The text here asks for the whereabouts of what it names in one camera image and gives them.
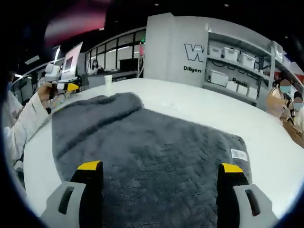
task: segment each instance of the cup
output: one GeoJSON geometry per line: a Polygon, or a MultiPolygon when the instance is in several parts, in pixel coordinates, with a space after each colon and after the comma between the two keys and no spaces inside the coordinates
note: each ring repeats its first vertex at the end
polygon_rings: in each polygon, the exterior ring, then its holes
{"type": "Polygon", "coordinates": [[[108,86],[112,83],[112,75],[105,75],[104,79],[105,79],[105,85],[106,86],[108,86]]]}

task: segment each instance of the white table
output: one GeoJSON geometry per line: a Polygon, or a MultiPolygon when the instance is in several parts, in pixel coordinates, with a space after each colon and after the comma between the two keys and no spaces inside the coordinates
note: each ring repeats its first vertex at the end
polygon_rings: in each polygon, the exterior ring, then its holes
{"type": "MultiPolygon", "coordinates": [[[[304,149],[277,119],[239,100],[189,85],[136,78],[75,94],[61,107],[124,92],[136,93],[147,109],[241,136],[253,183],[272,200],[273,212],[280,218],[293,203],[304,180],[304,149]]],[[[25,146],[24,179],[29,205],[40,216],[47,198],[61,183],[52,155],[51,121],[25,146]]]]}

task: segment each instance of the person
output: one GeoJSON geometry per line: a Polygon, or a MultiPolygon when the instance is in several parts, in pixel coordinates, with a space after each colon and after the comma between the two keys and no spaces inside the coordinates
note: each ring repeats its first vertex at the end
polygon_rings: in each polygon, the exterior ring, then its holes
{"type": "Polygon", "coordinates": [[[291,91],[290,79],[285,72],[279,74],[278,80],[274,83],[274,88],[267,96],[266,102],[268,112],[281,120],[292,121],[293,102],[288,95],[291,91]]]}
{"type": "Polygon", "coordinates": [[[302,138],[304,139],[304,108],[303,108],[303,99],[302,94],[298,91],[294,93],[294,126],[295,128],[302,133],[302,138]]]}
{"type": "Polygon", "coordinates": [[[9,161],[14,166],[23,154],[27,141],[48,117],[42,102],[49,99],[51,83],[43,84],[23,107],[10,91],[15,73],[7,74],[7,97],[2,108],[2,127],[9,161]]]}
{"type": "Polygon", "coordinates": [[[90,71],[89,71],[89,75],[96,75],[96,74],[97,74],[97,71],[98,71],[99,69],[102,69],[102,70],[103,70],[103,68],[98,64],[97,59],[94,59],[94,60],[93,60],[93,63],[92,63],[92,68],[91,68],[90,71]]]}

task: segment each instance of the gray towel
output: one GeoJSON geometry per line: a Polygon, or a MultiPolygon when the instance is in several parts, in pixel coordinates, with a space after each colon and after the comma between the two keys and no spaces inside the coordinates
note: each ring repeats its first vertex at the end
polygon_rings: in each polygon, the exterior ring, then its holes
{"type": "Polygon", "coordinates": [[[107,228],[216,227],[219,164],[238,165],[251,182],[249,161],[231,157],[246,152],[242,138],[144,109],[131,93],[68,105],[52,133],[62,179],[103,161],[107,228]]]}

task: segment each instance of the computer screen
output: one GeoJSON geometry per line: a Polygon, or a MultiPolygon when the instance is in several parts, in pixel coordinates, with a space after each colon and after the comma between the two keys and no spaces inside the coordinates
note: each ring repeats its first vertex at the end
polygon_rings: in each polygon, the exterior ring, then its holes
{"type": "Polygon", "coordinates": [[[65,70],[69,70],[71,68],[72,59],[73,59],[73,56],[66,61],[65,70]]]}
{"type": "Polygon", "coordinates": [[[120,70],[121,71],[133,71],[137,70],[138,59],[129,58],[120,60],[120,70]]]}
{"type": "Polygon", "coordinates": [[[63,62],[63,70],[61,73],[61,80],[71,79],[76,76],[76,68],[79,53],[82,47],[82,42],[67,52],[65,60],[63,62]]]}

